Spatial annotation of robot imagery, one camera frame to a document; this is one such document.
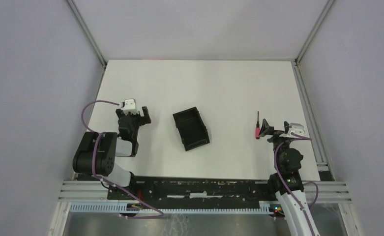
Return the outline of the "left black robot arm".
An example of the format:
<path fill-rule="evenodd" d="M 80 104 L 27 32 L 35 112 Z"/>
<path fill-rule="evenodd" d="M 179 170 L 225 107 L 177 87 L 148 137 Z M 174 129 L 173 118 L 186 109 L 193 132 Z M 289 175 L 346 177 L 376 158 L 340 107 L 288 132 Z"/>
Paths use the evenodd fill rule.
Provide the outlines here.
<path fill-rule="evenodd" d="M 134 174 L 115 163 L 117 141 L 126 141 L 131 145 L 128 157 L 135 157 L 138 152 L 138 133 L 143 125 L 150 124 L 148 108 L 139 112 L 125 112 L 117 109 L 118 133 L 85 132 L 72 161 L 73 171 L 77 174 L 91 175 L 109 185 L 120 186 L 119 194 L 125 200 L 132 200 L 138 194 L 138 187 L 132 184 Z"/>

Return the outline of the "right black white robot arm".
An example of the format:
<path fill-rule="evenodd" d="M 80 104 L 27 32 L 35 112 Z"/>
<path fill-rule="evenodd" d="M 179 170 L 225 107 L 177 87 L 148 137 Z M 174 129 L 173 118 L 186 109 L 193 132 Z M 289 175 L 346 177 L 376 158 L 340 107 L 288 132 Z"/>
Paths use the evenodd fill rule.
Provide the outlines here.
<path fill-rule="evenodd" d="M 267 184 L 267 194 L 279 202 L 272 210 L 273 219 L 284 219 L 293 236 L 318 236 L 319 230 L 313 220 L 310 208 L 314 206 L 319 195 L 315 182 L 309 181 L 316 188 L 314 200 L 308 203 L 299 170 L 303 155 L 291 147 L 295 141 L 310 141 L 305 136 L 304 126 L 299 123 L 284 122 L 284 129 L 277 130 L 264 118 L 257 122 L 255 138 L 269 136 L 267 141 L 273 144 L 273 163 L 275 173 L 271 174 Z"/>

